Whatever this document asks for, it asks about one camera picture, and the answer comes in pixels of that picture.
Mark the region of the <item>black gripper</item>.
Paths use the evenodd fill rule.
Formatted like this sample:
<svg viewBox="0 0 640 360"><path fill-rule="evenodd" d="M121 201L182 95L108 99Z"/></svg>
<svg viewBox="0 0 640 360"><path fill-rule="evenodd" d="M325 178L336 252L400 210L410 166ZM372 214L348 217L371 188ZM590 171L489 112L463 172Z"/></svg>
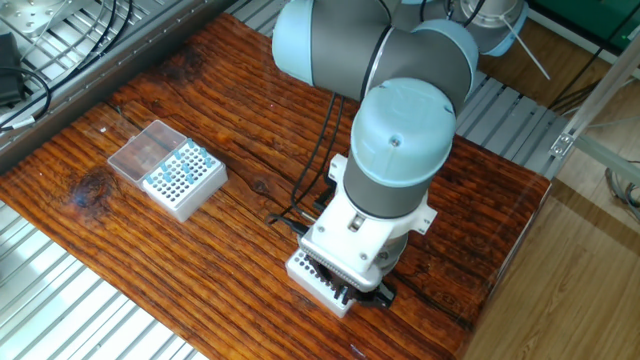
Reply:
<svg viewBox="0 0 640 360"><path fill-rule="evenodd" d="M306 257L306 260L313 267L320 281L333 290L334 298L343 304L347 304L353 299L365 307L390 308L396 298L396 289L386 282L381 282L372 291L363 292L349 285L344 279L313 258Z"/></svg>

